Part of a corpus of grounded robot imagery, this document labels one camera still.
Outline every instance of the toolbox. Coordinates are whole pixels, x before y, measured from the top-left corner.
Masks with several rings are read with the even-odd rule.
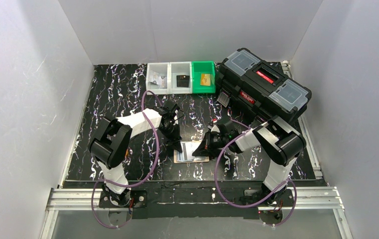
[[[218,102],[251,117],[280,116],[293,123],[306,110],[311,91],[270,63],[241,48],[223,60],[216,74]]]

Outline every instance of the marble tabletop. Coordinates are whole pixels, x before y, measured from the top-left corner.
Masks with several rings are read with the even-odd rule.
[[[280,63],[272,63],[281,69]],[[71,156],[66,181],[93,181],[102,177],[100,167],[87,149],[100,118],[128,116],[141,111],[141,97],[145,91],[146,64],[97,65],[95,66],[89,98],[84,109],[75,149]],[[224,108],[216,102],[214,94],[189,94],[159,96],[163,101],[176,102],[184,112],[180,119],[183,141],[201,140],[212,119],[232,118],[250,124],[238,109]],[[146,98],[147,107],[157,103],[153,96]],[[155,140],[151,130],[134,137],[129,143],[129,154],[123,162],[129,181],[145,177],[152,167]],[[160,147],[159,164],[150,180],[196,181],[214,180],[216,160],[206,163],[174,163],[173,152]],[[222,159],[219,180],[258,180],[266,177],[269,156],[254,148],[242,154],[229,153]],[[297,159],[291,171],[292,179],[315,179],[314,171],[306,150]]]

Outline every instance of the toolbox lid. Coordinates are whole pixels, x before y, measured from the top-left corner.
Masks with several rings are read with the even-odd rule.
[[[239,76],[242,76],[251,69],[260,60],[251,53],[242,50],[235,51],[228,57],[228,61],[225,62],[225,66],[234,71]]]
[[[291,111],[294,107],[297,107],[299,110],[308,102],[307,94],[308,92],[305,89],[298,86],[292,80],[287,79],[283,85],[272,92],[269,97],[287,111]]]

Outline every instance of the gray wall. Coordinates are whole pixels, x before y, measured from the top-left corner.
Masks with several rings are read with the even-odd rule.
[[[355,238],[379,238],[379,1],[324,0],[292,60],[325,178]]]
[[[0,0],[0,238],[37,238],[94,68],[57,1]]]
[[[322,0],[59,0],[93,64],[290,60]]]

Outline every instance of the purple cable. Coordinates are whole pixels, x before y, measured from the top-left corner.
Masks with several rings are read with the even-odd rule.
[[[248,127],[246,124],[242,123],[242,122],[236,121],[236,120],[234,120],[234,119],[230,119],[230,120],[231,120],[232,122],[238,123],[238,124],[242,125],[243,127],[249,129],[249,127]]]
[[[144,101],[145,101],[145,96],[147,95],[148,92],[152,93],[152,94],[156,97],[158,103],[159,103],[161,106],[163,105],[162,102],[161,102],[161,100],[158,98],[158,96],[157,96],[156,94],[154,94],[154,92],[152,92],[152,91],[145,91],[144,94],[142,95],[142,102],[141,102],[141,108],[142,108],[142,110],[145,109],[145,108],[144,108]],[[104,180],[103,180],[103,179],[99,179],[99,180],[96,181],[96,183],[94,184],[93,193],[92,193],[92,195],[91,195],[91,210],[93,211],[94,217],[96,218],[97,222],[98,222],[100,225],[102,225],[103,227],[105,227],[105,228],[109,228],[109,229],[120,228],[120,227],[123,227],[123,226],[125,226],[126,224],[128,224],[128,222],[129,222],[130,220],[126,221],[124,224],[122,224],[122,225],[120,225],[120,226],[109,226],[109,225],[104,224],[104,223],[103,223],[103,222],[97,217],[97,214],[96,214],[96,212],[95,212],[95,210],[94,210],[94,194],[95,194],[95,191],[96,191],[96,188],[97,188],[97,184],[98,184],[99,182],[106,181],[106,182],[111,183],[111,184],[113,184],[113,185],[116,185],[116,186],[119,186],[119,187],[124,187],[124,188],[133,188],[133,187],[137,187],[137,186],[143,184],[145,181],[147,181],[147,179],[153,174],[154,169],[155,169],[155,167],[157,166],[158,155],[159,155],[159,153],[160,153],[160,144],[159,144],[159,140],[158,140],[158,134],[157,134],[157,132],[156,132],[156,130],[155,130],[154,125],[153,125],[152,122],[149,120],[149,118],[147,117],[147,115],[145,115],[144,112],[142,112],[142,115],[144,116],[145,120],[149,123],[149,125],[151,126],[152,131],[154,132],[155,146],[156,146],[155,160],[154,160],[154,163],[153,163],[153,165],[152,165],[152,167],[151,167],[151,170],[148,172],[147,176],[146,176],[144,179],[142,179],[141,181],[139,181],[139,182],[137,182],[137,183],[135,183],[135,184],[131,184],[131,185],[119,184],[119,183],[116,183],[116,182],[113,182],[113,181],[111,181],[111,180],[107,180],[107,179],[104,179]]]
[[[274,188],[266,197],[264,197],[263,199],[259,200],[258,202],[256,203],[253,203],[253,204],[249,204],[249,205],[238,205],[238,204],[235,204],[235,203],[232,203],[231,201],[229,201],[227,198],[225,198],[225,196],[223,195],[222,191],[220,190],[220,186],[219,186],[219,181],[217,180],[217,168],[219,167],[219,163],[220,163],[220,159],[222,158],[224,152],[226,151],[226,149],[232,144],[234,143],[238,138],[244,136],[246,133],[245,132],[242,132],[240,135],[238,135],[238,137],[232,139],[228,144],[226,144],[225,147],[222,148],[222,151],[220,151],[220,154],[219,154],[219,157],[217,158],[217,162],[216,162],[216,167],[214,169],[214,183],[216,184],[216,188],[217,188],[217,192],[219,193],[220,197],[222,197],[222,199],[228,203],[229,205],[231,206],[234,206],[234,207],[237,207],[237,208],[250,208],[250,207],[255,207],[261,203],[263,203],[265,200],[267,200],[269,197],[271,197],[273,195],[273,193],[275,193],[277,191],[278,188],[280,188],[281,186],[285,185],[288,181],[291,182],[291,184],[293,185],[293,189],[295,191],[295,198],[294,198],[294,204],[292,206],[292,209],[290,210],[290,213],[287,215],[287,217],[282,220],[280,223],[276,224],[275,226],[279,226],[281,225],[282,223],[286,222],[289,217],[292,215],[293,213],[293,210],[295,209],[295,204],[296,204],[296,200],[297,200],[297,194],[296,194],[296,187],[295,187],[295,184],[290,180],[288,179],[288,181],[283,181],[281,182],[276,188]]]

